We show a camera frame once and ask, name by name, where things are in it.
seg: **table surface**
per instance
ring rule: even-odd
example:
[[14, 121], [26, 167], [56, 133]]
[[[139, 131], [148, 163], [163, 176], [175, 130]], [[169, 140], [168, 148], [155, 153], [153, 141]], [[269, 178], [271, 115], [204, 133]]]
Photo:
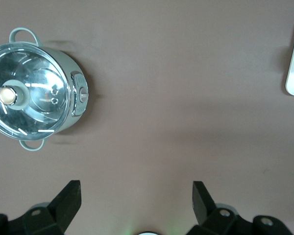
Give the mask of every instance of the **table surface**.
[[19, 26], [74, 58], [90, 96], [40, 151], [0, 133], [0, 212], [78, 179], [67, 235], [183, 235], [203, 181], [243, 218], [294, 233], [294, 0], [0, 1], [0, 45]]

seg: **glass lid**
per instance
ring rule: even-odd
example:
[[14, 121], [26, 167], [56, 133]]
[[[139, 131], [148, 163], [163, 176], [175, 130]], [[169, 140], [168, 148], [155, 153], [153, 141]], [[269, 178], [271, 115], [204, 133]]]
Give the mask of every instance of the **glass lid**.
[[66, 77], [46, 52], [26, 43], [0, 46], [0, 132], [44, 139], [65, 121], [69, 101]]

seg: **round knob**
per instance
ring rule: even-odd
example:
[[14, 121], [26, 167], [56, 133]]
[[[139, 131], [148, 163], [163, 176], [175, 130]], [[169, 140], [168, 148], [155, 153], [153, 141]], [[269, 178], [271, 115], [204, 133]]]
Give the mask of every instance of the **round knob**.
[[11, 105], [16, 101], [17, 94], [11, 87], [0, 89], [0, 102], [4, 105]]
[[85, 102], [88, 100], [88, 92], [84, 87], [79, 90], [79, 100], [80, 102]]

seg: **electric cooking pot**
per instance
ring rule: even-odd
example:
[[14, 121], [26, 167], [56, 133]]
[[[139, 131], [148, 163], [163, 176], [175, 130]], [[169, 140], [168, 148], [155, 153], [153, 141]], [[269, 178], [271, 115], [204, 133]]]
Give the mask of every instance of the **electric cooking pot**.
[[[20, 31], [35, 43], [16, 42]], [[86, 109], [88, 87], [76, 62], [44, 47], [27, 28], [12, 30], [9, 43], [0, 45], [0, 132], [36, 151], [46, 139], [77, 122]], [[26, 141], [42, 140], [38, 148]]]

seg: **light green handle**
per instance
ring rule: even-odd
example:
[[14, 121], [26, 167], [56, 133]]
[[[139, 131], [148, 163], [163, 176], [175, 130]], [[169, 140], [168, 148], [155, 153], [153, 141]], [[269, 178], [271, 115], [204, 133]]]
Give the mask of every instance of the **light green handle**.
[[26, 150], [28, 150], [28, 151], [38, 151], [39, 149], [41, 149], [41, 148], [45, 145], [46, 140], [47, 140], [47, 139], [43, 139], [41, 145], [40, 145], [39, 147], [37, 147], [37, 148], [29, 147], [29, 146], [25, 143], [25, 141], [20, 141], [20, 145], [21, 145], [24, 149], [26, 149]]
[[32, 45], [37, 46], [37, 47], [42, 47], [42, 46], [43, 46], [42, 42], [39, 40], [39, 38], [37, 37], [37, 35], [36, 35], [33, 31], [31, 31], [31, 30], [28, 29], [28, 28], [23, 28], [23, 27], [15, 28], [15, 29], [13, 29], [13, 30], [11, 31], [11, 33], [10, 33], [10, 37], [9, 37], [9, 42], [10, 42], [10, 43], [14, 43], [14, 42], [15, 42], [15, 36], [16, 36], [16, 34], [17, 34], [18, 32], [20, 32], [20, 31], [26, 31], [26, 32], [29, 32], [29, 33], [34, 37], [34, 39], [35, 39], [35, 41], [36, 41], [36, 43], [30, 43], [30, 42], [26, 42], [26, 43], [28, 43], [28, 44], [32, 44]]

